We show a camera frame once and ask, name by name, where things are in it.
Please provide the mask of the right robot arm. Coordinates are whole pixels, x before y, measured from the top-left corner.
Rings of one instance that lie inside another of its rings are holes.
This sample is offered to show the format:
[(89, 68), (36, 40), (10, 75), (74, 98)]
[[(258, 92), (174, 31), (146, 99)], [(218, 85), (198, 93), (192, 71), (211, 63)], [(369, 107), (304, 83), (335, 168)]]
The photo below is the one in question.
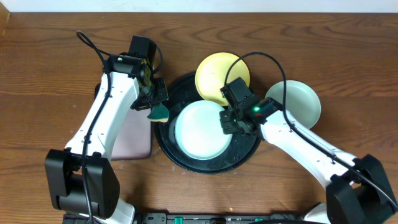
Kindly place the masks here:
[(299, 223), (384, 223), (397, 213), (386, 172), (374, 156), (358, 158), (300, 124), (284, 104), (256, 96), (227, 98), (220, 113), (226, 134), (252, 134), (285, 151), (318, 180), (326, 202)]

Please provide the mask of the light green plate front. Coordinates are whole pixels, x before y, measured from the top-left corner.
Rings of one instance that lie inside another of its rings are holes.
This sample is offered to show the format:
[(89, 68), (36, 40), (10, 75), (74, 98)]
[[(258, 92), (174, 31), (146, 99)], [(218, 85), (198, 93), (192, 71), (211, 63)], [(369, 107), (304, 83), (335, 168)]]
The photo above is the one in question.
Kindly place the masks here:
[(233, 135), (223, 132), (220, 122), (223, 110), (219, 104), (207, 100), (184, 107), (175, 123), (175, 140), (184, 154), (192, 159), (210, 160), (227, 149)]

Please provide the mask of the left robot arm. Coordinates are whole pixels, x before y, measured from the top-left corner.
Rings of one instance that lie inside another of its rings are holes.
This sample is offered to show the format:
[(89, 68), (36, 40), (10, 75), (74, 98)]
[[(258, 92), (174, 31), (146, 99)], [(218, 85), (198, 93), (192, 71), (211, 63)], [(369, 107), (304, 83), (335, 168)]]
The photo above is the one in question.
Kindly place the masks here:
[(110, 55), (98, 94), (83, 124), (65, 149), (49, 150), (45, 171), (53, 208), (86, 215), (86, 223), (133, 223), (135, 208), (120, 198), (111, 167), (116, 137), (127, 112), (150, 109), (148, 119), (166, 122), (164, 80), (154, 78), (154, 57)]

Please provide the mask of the light green plate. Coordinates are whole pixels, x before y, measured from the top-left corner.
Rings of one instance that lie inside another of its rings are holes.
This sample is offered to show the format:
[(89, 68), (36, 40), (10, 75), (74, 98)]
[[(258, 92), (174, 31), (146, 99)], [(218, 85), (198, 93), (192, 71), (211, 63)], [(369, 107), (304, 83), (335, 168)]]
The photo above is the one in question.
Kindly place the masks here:
[(233, 135), (223, 132), (220, 122), (223, 110), (219, 104), (207, 100), (184, 107), (175, 123), (175, 140), (184, 154), (192, 159), (210, 160), (227, 149)]
[(311, 87), (296, 80), (287, 80), (286, 110), (310, 129), (318, 122), (322, 108), (318, 95)]

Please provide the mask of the green yellow sponge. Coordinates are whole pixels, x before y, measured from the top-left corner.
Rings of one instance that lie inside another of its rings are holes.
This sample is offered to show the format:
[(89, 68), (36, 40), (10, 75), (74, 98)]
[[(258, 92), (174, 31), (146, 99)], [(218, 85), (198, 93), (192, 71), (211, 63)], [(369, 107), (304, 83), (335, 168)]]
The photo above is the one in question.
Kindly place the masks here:
[(152, 122), (166, 123), (169, 120), (169, 111), (163, 104), (154, 105), (147, 118)]

